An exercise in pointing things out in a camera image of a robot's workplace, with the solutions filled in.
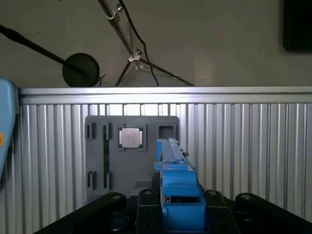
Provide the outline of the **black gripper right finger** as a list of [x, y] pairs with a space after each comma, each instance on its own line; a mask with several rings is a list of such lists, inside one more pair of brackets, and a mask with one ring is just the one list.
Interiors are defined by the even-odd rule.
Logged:
[[206, 190], [209, 234], [310, 234], [312, 223], [251, 193], [234, 200]]

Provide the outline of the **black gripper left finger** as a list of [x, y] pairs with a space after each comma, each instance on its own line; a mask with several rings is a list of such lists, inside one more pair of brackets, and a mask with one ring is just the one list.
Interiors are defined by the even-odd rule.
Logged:
[[159, 194], [143, 189], [127, 198], [107, 193], [36, 231], [37, 234], [161, 234]]

